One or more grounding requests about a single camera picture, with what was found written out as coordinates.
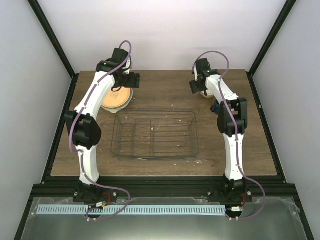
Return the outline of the small cream ceramic bowl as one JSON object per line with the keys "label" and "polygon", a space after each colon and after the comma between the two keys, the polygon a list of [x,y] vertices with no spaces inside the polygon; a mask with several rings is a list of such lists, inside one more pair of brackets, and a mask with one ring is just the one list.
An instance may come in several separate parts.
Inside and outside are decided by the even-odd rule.
{"label": "small cream ceramic bowl", "polygon": [[214,94],[210,90],[201,91],[200,94],[202,97],[207,98],[207,99],[214,97]]}

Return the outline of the dark blue ceramic mug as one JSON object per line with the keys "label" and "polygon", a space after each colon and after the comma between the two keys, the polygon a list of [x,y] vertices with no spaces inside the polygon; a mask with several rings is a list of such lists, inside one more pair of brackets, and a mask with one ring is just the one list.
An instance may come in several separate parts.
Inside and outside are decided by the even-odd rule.
{"label": "dark blue ceramic mug", "polygon": [[215,100],[213,105],[210,108],[210,111],[218,115],[220,112],[220,103]]}

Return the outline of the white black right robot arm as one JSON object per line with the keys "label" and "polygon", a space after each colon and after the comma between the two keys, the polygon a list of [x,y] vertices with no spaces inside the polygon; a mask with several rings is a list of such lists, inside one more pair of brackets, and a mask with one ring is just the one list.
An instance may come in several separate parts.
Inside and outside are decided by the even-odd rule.
{"label": "white black right robot arm", "polygon": [[242,180],[243,140],[248,127],[248,102],[228,87],[219,71],[211,69],[207,58],[197,59],[192,72],[195,79],[189,83],[191,92],[214,96],[218,102],[218,109],[213,106],[212,111],[218,114],[217,127],[225,143],[224,175],[230,182]]}

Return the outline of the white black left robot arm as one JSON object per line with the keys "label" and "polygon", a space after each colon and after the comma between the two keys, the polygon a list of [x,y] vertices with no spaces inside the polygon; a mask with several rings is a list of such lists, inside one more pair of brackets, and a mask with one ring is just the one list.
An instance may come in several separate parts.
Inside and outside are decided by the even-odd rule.
{"label": "white black left robot arm", "polygon": [[97,202],[102,196],[102,189],[95,185],[100,178],[97,145],[102,137],[98,113],[108,94],[124,95],[124,102],[114,107],[116,113],[129,104],[133,89],[140,86],[140,74],[132,72],[131,68],[131,53],[115,48],[110,58],[97,64],[93,81],[80,103],[64,114],[69,150],[78,155],[79,180],[89,185],[84,195],[91,202]]}

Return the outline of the yellow ceramic plate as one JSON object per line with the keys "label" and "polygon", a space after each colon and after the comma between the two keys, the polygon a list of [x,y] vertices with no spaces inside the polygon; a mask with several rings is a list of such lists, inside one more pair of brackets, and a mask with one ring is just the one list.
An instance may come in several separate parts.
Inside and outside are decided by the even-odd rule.
{"label": "yellow ceramic plate", "polygon": [[130,99],[130,96],[130,88],[121,88],[119,91],[110,91],[104,98],[101,106],[111,109],[121,107]]}

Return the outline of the white bowl green red rim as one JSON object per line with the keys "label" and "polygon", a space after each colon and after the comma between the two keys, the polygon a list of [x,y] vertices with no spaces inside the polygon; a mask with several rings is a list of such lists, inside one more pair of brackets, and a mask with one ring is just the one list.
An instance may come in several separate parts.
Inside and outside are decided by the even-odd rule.
{"label": "white bowl green red rim", "polygon": [[104,98],[101,108],[116,114],[123,110],[132,100],[133,90],[131,88],[121,88],[119,91],[109,91]]}

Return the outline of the light blue slotted strip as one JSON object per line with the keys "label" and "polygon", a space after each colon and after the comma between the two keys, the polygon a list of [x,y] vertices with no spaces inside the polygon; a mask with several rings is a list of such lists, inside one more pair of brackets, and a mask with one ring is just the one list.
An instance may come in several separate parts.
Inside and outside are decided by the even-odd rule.
{"label": "light blue slotted strip", "polygon": [[[88,205],[51,205],[40,204],[36,213],[38,215],[85,215]],[[201,215],[224,216],[224,205],[110,205],[103,209],[94,209],[90,215],[113,215],[120,211],[121,215]]]}

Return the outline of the clear acrylic front panel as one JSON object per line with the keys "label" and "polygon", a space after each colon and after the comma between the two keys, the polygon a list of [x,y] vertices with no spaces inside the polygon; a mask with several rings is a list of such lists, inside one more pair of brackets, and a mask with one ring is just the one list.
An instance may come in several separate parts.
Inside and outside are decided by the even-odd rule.
{"label": "clear acrylic front panel", "polygon": [[[225,215],[37,214],[39,205],[85,205],[70,198],[38,198],[31,205],[23,240],[306,240],[300,209],[292,198],[256,197],[244,220]],[[136,198],[130,205],[217,205],[205,199]]]}

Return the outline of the black right frame post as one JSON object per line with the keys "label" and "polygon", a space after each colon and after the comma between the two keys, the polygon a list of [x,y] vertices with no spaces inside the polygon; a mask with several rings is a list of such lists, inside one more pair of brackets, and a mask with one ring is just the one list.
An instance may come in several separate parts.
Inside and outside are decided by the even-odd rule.
{"label": "black right frame post", "polygon": [[266,54],[268,53],[270,47],[272,46],[274,40],[276,39],[278,33],[280,32],[282,26],[284,25],[296,2],[297,0],[285,1],[285,4],[283,5],[280,13],[278,14],[270,32],[268,33],[261,49],[258,52],[258,55],[256,56],[250,70],[248,71],[250,76],[253,77],[257,72],[258,68],[260,67],[262,61],[264,60]]}

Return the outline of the black frame post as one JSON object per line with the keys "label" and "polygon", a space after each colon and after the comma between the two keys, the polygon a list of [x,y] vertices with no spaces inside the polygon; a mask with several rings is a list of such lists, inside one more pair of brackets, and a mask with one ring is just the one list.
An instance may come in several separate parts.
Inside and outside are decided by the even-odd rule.
{"label": "black frame post", "polygon": [[68,75],[73,79],[76,76],[76,73],[68,60],[65,51],[63,50],[48,18],[46,17],[40,3],[38,0],[27,0],[29,6],[31,7],[32,11],[34,12],[35,16],[37,17],[40,25],[42,26],[44,32],[46,33],[49,41],[51,42],[55,52],[57,53],[61,63],[63,64],[64,68],[66,69]]}
{"label": "black frame post", "polygon": [[283,5],[280,13],[278,14],[270,32],[268,33],[261,49],[258,52],[258,55],[256,56],[250,70],[248,71],[250,76],[253,77],[257,72],[258,68],[260,67],[262,61],[264,60],[266,54],[268,53],[270,47],[272,46],[274,40],[276,39],[278,33],[280,32],[282,26],[284,25],[296,2],[297,0],[285,1],[285,4]]}

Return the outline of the black left frame post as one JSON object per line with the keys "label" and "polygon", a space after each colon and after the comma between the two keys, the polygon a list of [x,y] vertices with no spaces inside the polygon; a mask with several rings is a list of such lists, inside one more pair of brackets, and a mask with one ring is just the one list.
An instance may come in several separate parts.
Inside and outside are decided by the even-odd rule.
{"label": "black left frame post", "polygon": [[49,41],[51,42],[55,52],[57,53],[61,63],[63,64],[64,68],[66,69],[68,75],[73,79],[76,76],[76,73],[68,60],[65,51],[63,50],[48,18],[46,17],[40,3],[38,0],[27,0],[29,6],[31,7],[32,11],[34,12],[35,16],[37,17],[40,25],[42,26],[44,32],[46,33]]}

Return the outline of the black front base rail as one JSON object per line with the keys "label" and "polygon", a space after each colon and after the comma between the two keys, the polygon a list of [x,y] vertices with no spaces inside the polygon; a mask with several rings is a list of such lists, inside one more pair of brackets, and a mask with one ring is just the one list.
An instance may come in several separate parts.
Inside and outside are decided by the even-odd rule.
{"label": "black front base rail", "polygon": [[[294,184],[286,183],[279,176],[255,176],[262,188],[247,181],[243,193],[248,200],[253,197],[298,197]],[[231,203],[241,200],[241,194],[224,194],[222,176],[102,176],[99,184],[125,189],[131,198],[206,198],[209,202]],[[47,177],[32,187],[32,198],[72,198],[80,186],[77,177]]]}

